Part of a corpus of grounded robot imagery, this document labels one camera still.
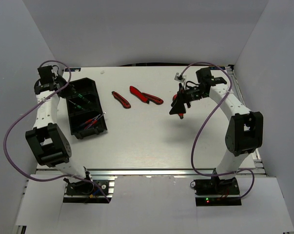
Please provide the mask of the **small blue handle screwdriver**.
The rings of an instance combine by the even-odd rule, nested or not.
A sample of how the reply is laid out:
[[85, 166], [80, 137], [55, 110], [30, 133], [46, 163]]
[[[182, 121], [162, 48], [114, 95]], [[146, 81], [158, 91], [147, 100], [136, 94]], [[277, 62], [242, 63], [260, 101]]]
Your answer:
[[98, 120], [93, 121], [93, 122], [91, 122], [90, 124], [88, 124], [88, 125], [85, 127], [85, 129], [89, 129], [89, 128], [91, 128], [92, 126], [96, 125], [97, 122], [98, 122]]

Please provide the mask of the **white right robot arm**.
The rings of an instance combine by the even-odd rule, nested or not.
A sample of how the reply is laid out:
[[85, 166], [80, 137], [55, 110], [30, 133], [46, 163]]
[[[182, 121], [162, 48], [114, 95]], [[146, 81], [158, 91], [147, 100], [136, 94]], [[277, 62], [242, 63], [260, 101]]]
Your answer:
[[220, 195], [228, 190], [227, 180], [234, 178], [245, 158], [262, 146], [264, 118], [261, 112], [251, 111], [231, 92], [230, 79], [214, 77], [209, 67], [197, 70], [196, 77], [197, 83], [188, 88], [183, 76], [176, 75], [179, 87], [169, 114], [185, 114], [193, 101], [210, 98], [227, 117], [227, 150], [213, 172], [217, 178], [211, 182], [212, 191]]

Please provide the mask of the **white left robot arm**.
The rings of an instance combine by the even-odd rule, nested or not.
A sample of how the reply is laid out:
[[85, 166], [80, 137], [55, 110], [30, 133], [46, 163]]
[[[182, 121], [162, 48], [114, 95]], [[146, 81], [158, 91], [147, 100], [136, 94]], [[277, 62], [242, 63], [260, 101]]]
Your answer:
[[57, 169], [71, 178], [68, 183], [77, 183], [77, 189], [84, 195], [93, 191], [94, 183], [87, 169], [72, 159], [72, 149], [57, 124], [60, 97], [53, 94], [66, 84], [52, 66], [38, 68], [40, 79], [34, 90], [38, 102], [36, 121], [32, 130], [25, 133], [27, 143], [38, 164]]

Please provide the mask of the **red knife right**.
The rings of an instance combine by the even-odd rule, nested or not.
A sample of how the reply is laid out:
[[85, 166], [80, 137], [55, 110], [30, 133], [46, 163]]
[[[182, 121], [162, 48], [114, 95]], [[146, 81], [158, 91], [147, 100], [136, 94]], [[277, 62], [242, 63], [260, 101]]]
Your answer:
[[[175, 94], [173, 96], [172, 101], [174, 101], [176, 99], [176, 97], [177, 97], [177, 94]], [[184, 114], [183, 113], [179, 113], [178, 116], [179, 116], [180, 119], [183, 119], [184, 118]]]

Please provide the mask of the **blue label left corner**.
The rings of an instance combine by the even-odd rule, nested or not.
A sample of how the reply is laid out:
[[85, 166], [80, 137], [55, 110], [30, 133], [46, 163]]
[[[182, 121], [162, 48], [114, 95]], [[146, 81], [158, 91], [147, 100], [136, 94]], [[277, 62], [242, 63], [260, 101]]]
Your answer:
[[70, 71], [71, 72], [80, 72], [81, 71], [81, 68], [70, 68]]

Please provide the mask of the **blue label corner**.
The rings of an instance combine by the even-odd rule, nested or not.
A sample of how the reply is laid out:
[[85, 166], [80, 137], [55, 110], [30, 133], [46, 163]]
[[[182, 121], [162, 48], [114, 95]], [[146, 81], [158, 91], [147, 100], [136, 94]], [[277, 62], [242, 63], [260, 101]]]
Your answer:
[[70, 68], [70, 71], [71, 72], [80, 72], [81, 71], [81, 68]]
[[210, 66], [210, 70], [220, 70], [220, 69], [225, 71], [226, 67], [224, 67], [224, 66], [220, 66], [220, 67]]

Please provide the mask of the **black compartment tool bin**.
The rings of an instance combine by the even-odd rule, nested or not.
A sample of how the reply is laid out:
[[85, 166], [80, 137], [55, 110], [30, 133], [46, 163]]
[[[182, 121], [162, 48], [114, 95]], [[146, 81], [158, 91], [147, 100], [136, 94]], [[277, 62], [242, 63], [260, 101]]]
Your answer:
[[[66, 99], [71, 135], [77, 139], [84, 139], [85, 137], [99, 135], [107, 131], [104, 117], [89, 129], [79, 128], [82, 123], [103, 113], [96, 82], [90, 78], [81, 78], [70, 82], [70, 84], [74, 85], [76, 93], [80, 93], [92, 101], [91, 104], [87, 104], [80, 98], [74, 96]], [[73, 104], [80, 105], [85, 110], [76, 109]]]

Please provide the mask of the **red folding knife centre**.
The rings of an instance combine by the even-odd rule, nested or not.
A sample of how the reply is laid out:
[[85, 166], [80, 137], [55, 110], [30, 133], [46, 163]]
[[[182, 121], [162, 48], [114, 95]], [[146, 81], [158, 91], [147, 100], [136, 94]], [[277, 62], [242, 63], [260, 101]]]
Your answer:
[[130, 90], [130, 93], [136, 96], [140, 101], [142, 101], [143, 103], [149, 104], [149, 99], [146, 98], [139, 89], [137, 89], [134, 86], [129, 86], [129, 90]]

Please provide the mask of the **blue label right corner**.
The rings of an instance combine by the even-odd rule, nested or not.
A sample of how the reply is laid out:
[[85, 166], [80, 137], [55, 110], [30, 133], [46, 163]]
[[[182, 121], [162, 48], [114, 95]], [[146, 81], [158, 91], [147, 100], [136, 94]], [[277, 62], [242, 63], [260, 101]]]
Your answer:
[[226, 67], [224, 67], [224, 66], [220, 66], [220, 67], [210, 66], [210, 70], [220, 70], [220, 69], [225, 71]]

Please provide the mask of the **red black utility knife left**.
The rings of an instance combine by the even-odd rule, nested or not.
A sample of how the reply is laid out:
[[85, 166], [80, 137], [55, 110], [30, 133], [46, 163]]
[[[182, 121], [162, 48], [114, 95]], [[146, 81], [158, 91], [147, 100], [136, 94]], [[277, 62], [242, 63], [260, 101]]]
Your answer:
[[112, 91], [112, 95], [122, 105], [123, 108], [125, 108], [125, 109], [131, 108], [131, 104], [119, 93]]

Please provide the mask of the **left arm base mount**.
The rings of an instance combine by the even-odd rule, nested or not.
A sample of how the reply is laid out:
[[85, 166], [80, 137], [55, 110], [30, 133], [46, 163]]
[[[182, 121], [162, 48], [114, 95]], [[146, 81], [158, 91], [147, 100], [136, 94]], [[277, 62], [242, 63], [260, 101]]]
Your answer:
[[112, 199], [114, 192], [114, 181], [111, 179], [94, 179], [94, 184], [79, 181], [70, 183], [64, 179], [66, 188], [63, 197], [63, 203], [81, 203], [81, 204], [108, 204]]

